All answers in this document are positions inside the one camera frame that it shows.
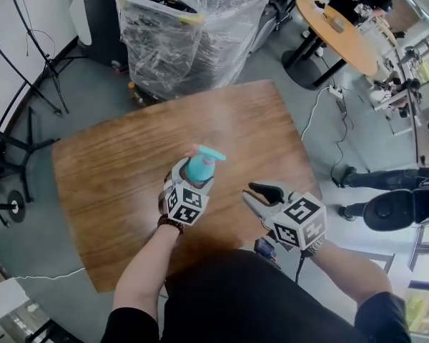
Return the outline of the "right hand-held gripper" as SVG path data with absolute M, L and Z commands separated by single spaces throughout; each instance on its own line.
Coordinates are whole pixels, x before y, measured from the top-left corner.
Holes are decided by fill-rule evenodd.
M 242 192 L 243 202 L 278 242 L 305 250 L 326 232 L 326 207 L 311 193 L 292 195 L 291 188 L 278 181 L 250 182 L 248 187 L 252 192 Z M 278 202 L 283 205 L 271 215 L 272 205 Z

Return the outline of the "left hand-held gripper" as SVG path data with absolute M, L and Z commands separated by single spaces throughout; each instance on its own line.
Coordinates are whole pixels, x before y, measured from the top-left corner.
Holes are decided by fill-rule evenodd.
M 185 175 L 189 161 L 189 157 L 179 160 L 173 166 L 171 175 L 164 181 L 172 181 L 172 192 L 167 195 L 166 215 L 185 226 L 192 226 L 202 216 L 209 201 L 209 191 L 214 184 L 214 177 L 211 176 L 200 188 L 191 185 Z

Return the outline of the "teal spray bottle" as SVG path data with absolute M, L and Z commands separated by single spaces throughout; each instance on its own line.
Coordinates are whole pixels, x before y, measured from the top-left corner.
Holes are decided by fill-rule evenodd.
M 191 185 L 200 188 L 207 180 L 213 177 L 214 171 L 215 158 L 198 154 L 189 159 L 185 167 L 185 177 Z

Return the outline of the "teal pink spray nozzle head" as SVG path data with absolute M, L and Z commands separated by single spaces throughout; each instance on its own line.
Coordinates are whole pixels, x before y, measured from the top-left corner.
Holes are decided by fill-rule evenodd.
M 189 158 L 200 157 L 202 162 L 205 165 L 212 165 L 216 161 L 225 161 L 226 156 L 224 154 L 215 151 L 207 146 L 193 144 L 192 148 L 185 152 L 184 155 Z

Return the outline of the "person's right forearm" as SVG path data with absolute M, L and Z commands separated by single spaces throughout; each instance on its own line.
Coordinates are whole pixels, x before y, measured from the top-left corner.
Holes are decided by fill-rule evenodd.
M 358 307 L 375 295 L 392 293 L 387 274 L 374 262 L 325 241 L 311 260 Z

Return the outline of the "person's left forearm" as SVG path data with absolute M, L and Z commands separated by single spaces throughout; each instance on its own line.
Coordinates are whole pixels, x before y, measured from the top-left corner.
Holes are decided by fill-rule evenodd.
M 133 308 L 157 318 L 159 293 L 164 285 L 178 228 L 163 224 L 131 260 L 114 291 L 113 309 Z

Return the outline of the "person's left hand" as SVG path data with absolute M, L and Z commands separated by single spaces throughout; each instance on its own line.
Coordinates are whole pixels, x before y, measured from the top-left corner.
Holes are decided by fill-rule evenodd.
M 158 196 L 158 209 L 160 214 L 167 214 L 167 195 L 172 192 L 172 181 L 169 180 L 164 183 L 163 190 Z

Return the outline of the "black waist device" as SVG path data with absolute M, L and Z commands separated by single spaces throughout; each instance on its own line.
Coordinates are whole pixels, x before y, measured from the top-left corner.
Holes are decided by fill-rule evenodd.
M 281 269 L 281 266 L 277 263 L 275 247 L 266 238 L 260 238 L 255 241 L 254 252 L 274 264 L 278 269 Z

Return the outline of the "silver wristwatch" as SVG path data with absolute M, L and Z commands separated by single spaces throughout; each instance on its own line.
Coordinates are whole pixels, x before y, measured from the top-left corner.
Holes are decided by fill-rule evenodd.
M 301 251 L 301 256 L 303 258 L 311 258 L 317 254 L 317 252 L 322 248 L 325 243 L 325 236 L 321 236 L 317 240 L 315 240 L 308 248 Z

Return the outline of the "person's black shirt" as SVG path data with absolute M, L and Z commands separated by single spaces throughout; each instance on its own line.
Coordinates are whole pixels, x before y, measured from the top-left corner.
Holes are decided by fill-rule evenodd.
M 324 307 L 271 262 L 235 250 L 173 277 L 164 323 L 115 309 L 101 343 L 412 343 L 404 301 L 369 298 L 355 321 Z

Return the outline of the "black backpack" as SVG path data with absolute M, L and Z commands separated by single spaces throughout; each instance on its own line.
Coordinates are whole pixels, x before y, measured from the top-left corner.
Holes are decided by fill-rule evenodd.
M 377 232 L 392 232 L 429 222 L 429 189 L 395 190 L 371 199 L 364 207 L 365 224 Z

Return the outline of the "plastic-wrapped machine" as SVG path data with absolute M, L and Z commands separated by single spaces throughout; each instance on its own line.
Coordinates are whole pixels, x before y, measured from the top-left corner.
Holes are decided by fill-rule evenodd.
M 269 0 L 115 0 L 136 88 L 161 100 L 234 82 Z

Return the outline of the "round wooden table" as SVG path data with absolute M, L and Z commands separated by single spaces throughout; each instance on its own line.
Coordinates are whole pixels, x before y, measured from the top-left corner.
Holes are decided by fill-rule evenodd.
M 318 0 L 296 0 L 297 10 L 312 32 L 296 50 L 283 53 L 282 66 L 287 75 L 309 90 L 319 89 L 347 64 L 366 76 L 375 75 L 378 71 L 378 55 L 373 45 L 342 14 L 330 6 L 320 9 L 318 3 Z M 344 20 L 344 32 L 337 33 L 330 26 L 329 20 L 334 16 Z M 340 57 L 323 74 L 311 60 L 316 52 L 316 44 L 321 42 L 326 43 Z

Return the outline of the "black stand with round wheel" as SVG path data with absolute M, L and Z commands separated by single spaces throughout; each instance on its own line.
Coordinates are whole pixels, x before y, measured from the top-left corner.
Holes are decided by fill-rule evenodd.
M 0 222 L 9 228 L 11 223 L 21 223 L 26 216 L 26 206 L 34 201 L 29 189 L 27 167 L 31 156 L 39 150 L 49 148 L 56 139 L 34 141 L 33 121 L 36 112 L 29 107 L 26 115 L 26 138 L 21 140 L 0 130 L 0 181 L 16 177 L 21 190 L 12 189 L 5 202 L 0 202 Z

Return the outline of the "black and white copier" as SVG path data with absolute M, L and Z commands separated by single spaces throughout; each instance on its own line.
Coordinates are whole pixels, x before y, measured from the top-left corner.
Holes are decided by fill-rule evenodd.
M 128 70 L 115 0 L 67 0 L 83 55 L 118 72 Z

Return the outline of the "black tripod stand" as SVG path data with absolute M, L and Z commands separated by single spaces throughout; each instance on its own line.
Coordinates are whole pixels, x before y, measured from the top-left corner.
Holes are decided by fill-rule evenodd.
M 44 50 L 42 49 L 40 43 L 37 41 L 34 32 L 35 30 L 32 28 L 31 26 L 31 19 L 30 19 L 30 15 L 29 15 L 29 10 L 26 7 L 25 1 L 22 0 L 22 3 L 24 4 L 24 12 L 26 13 L 27 18 L 24 17 L 24 14 L 21 10 L 21 7 L 18 3 L 17 0 L 12 0 L 13 4 L 14 4 L 14 8 L 16 9 L 17 14 L 19 15 L 19 18 L 22 22 L 22 24 L 24 25 L 24 29 L 26 31 L 26 39 L 30 39 L 31 42 L 33 43 L 34 47 L 36 48 L 36 50 L 39 52 L 40 56 L 42 57 L 42 59 L 44 60 L 44 68 L 43 68 L 43 74 L 47 73 L 48 76 L 51 78 L 52 83 L 54 85 L 54 88 L 56 90 L 56 93 L 59 97 L 59 100 L 61 102 L 61 105 L 63 106 L 63 109 L 65 111 L 66 114 L 69 114 L 69 108 L 66 105 L 66 102 L 64 100 L 64 97 L 62 95 L 61 92 L 61 85 L 60 85 L 60 80 L 59 80 L 59 72 L 56 70 L 56 68 L 54 67 L 53 63 L 52 63 L 52 59 L 49 58 L 49 55 L 47 55 Z

